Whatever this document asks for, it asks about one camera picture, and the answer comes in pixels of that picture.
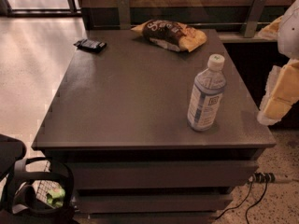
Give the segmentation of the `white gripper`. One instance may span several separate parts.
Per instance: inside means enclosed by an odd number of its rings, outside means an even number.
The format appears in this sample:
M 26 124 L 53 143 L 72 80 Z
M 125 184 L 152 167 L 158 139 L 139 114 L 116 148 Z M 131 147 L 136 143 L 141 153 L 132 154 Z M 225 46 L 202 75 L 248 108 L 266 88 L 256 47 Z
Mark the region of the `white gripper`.
M 280 122 L 299 101 L 299 0 L 262 28 L 258 37 L 278 40 L 278 51 L 290 58 L 282 67 L 274 65 L 266 81 L 257 120 L 269 126 Z

